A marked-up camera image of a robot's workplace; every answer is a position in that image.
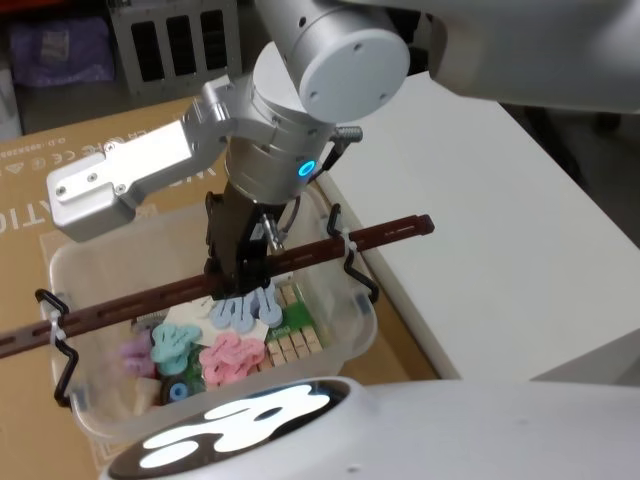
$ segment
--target blue led light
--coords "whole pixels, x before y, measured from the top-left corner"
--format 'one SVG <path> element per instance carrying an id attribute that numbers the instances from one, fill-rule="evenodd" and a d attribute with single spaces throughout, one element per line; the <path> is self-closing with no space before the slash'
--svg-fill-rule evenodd
<path id="1" fill-rule="evenodd" d="M 314 160 L 309 160 L 300 167 L 300 169 L 298 170 L 298 175 L 301 177 L 306 177 L 311 172 L 313 172 L 314 168 L 316 168 L 316 162 Z"/>

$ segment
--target black metal hook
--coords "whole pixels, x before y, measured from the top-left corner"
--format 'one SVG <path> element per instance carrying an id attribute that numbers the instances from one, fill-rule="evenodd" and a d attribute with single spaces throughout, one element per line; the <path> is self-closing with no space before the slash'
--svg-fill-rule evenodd
<path id="1" fill-rule="evenodd" d="M 338 216 L 340 215 L 340 204 L 336 203 L 331 207 L 331 212 L 329 213 L 329 220 L 327 221 L 327 233 L 331 237 L 342 237 L 342 232 L 340 232 L 336 228 L 336 223 L 338 222 Z M 369 277 L 367 277 L 364 273 L 353 268 L 353 262 L 355 261 L 356 255 L 353 251 L 349 251 L 346 260 L 344 261 L 344 271 L 347 275 L 349 275 L 354 280 L 360 282 L 362 285 L 369 289 L 369 300 L 372 304 L 375 304 L 380 298 L 380 288 L 378 285 Z"/>
<path id="2" fill-rule="evenodd" d="M 53 293 L 43 288 L 39 288 L 35 293 L 36 300 L 38 303 L 47 302 L 53 308 L 60 312 L 60 315 L 66 315 L 69 313 L 69 307 L 66 303 L 56 297 Z M 56 348 L 67 357 L 67 364 L 62 371 L 62 375 L 58 379 L 58 383 L 56 385 L 55 390 L 53 391 L 53 398 L 55 399 L 58 406 L 62 408 L 71 409 L 71 400 L 68 395 L 65 395 L 67 391 L 67 387 L 69 386 L 69 382 L 71 381 L 71 377 L 73 376 L 73 372 L 78 365 L 78 361 L 80 359 L 80 355 L 78 352 L 71 348 L 64 340 L 60 340 L 59 338 L 55 339 Z"/>

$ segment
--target purple bag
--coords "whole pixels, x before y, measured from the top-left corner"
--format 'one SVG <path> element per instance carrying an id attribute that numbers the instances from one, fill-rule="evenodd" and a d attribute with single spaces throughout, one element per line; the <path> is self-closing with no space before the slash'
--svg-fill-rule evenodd
<path id="1" fill-rule="evenodd" d="M 10 29 L 14 83 L 48 87 L 112 81 L 109 29 L 102 18 L 81 18 Z"/>

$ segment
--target cardboard box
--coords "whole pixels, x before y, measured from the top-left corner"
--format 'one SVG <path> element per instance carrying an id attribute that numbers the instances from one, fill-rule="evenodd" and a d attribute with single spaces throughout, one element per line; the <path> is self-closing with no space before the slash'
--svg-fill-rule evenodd
<path id="1" fill-rule="evenodd" d="M 179 100 L 0 144 L 0 330 L 40 319 L 33 293 L 48 287 L 49 260 L 70 241 L 51 222 L 47 174 L 100 150 L 109 139 L 126 141 L 176 120 L 188 104 Z M 224 162 L 216 162 L 151 195 L 138 216 L 204 202 L 207 191 L 222 192 L 225 183 Z M 93 479 L 117 453 L 88 442 L 70 412 L 56 405 L 50 355 L 40 348 L 0 361 L 0 478 Z"/>

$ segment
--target plastic container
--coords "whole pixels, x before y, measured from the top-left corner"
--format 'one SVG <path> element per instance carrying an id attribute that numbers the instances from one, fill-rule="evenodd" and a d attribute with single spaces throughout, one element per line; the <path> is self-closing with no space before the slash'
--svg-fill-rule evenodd
<path id="1" fill-rule="evenodd" d="M 326 238 L 327 211 L 315 195 L 303 195 L 287 247 Z M 91 242 L 69 244 L 51 261 L 51 288 L 73 310 L 198 275 L 206 259 L 206 222 L 204 206 L 197 205 L 134 222 Z M 130 324 L 71 339 L 80 361 L 67 392 L 80 428 L 94 440 L 128 442 L 257 389 L 337 374 L 375 337 L 377 319 L 367 292 L 345 275 L 340 260 L 297 271 L 293 281 L 316 323 L 322 352 L 142 416 L 133 413 L 135 379 L 125 373 L 118 357 L 120 345 L 132 338 Z M 52 351 L 57 379 L 64 357 Z"/>

